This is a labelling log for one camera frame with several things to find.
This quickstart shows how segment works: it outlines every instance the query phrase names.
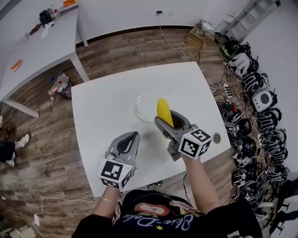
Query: white wall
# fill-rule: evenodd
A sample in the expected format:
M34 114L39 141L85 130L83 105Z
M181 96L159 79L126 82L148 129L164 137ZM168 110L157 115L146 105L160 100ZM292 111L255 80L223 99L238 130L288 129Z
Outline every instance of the white wall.
M156 10L177 25L193 26L201 18L216 26L225 13L233 13L246 0L81 0L80 17L87 39L120 30L158 25ZM22 0L0 21L0 79L13 46L39 22L39 13L62 0ZM161 25L172 25L161 16Z
M259 25L245 41L254 57L259 55L260 71L269 76L270 89L276 88L278 108L283 117L279 127L287 130L289 157L286 165L298 172L298 8L288 0Z

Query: white sneaker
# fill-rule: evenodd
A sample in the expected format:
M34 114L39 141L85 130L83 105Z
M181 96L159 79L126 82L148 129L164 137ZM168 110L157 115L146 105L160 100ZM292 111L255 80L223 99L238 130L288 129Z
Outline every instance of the white sneaker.
M14 167L14 164L15 164L15 152L13 153L13 156L12 156L11 160L7 160L5 162L8 163L11 167Z
M26 135L25 135L22 139L20 139L20 141L18 142L18 143L19 143L19 146L20 146L20 147L25 147L25 145L28 144L29 140L30 140L30 136L29 136L29 134L26 134Z

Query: power strip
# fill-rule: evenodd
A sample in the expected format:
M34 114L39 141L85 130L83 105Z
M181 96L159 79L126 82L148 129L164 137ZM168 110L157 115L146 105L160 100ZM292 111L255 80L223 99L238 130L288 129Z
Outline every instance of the power strip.
M225 97L226 97L226 100L230 101L230 99L232 98L233 96L233 90L231 89L231 87L227 84L224 84L223 85L223 88L224 88L224 91L225 91Z

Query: person's leg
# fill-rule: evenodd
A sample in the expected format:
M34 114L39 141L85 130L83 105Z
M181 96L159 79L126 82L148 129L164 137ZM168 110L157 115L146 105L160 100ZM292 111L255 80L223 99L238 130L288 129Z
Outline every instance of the person's leg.
M20 148L20 147L24 147L25 145L27 145L29 140L30 140L29 134L26 134L25 136L23 136L23 138L20 141L15 142L15 150Z
M14 165L15 165L15 152L13 152L13 155L12 155L11 159L7 160L5 162L8 163L11 167L14 167Z
M9 165L14 166L15 161L15 143L9 141L0 141L0 162L7 162Z

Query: power outlet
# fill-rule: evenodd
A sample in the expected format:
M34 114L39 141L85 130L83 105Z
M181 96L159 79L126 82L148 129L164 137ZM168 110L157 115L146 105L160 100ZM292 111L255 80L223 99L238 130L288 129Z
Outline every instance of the power outlet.
M39 223L39 217L38 217L36 214L34 214L34 223L35 223L36 225L40 226L40 223Z
M226 99L231 99L233 96L233 91L232 91L231 87L227 84L224 84L223 88L225 91Z

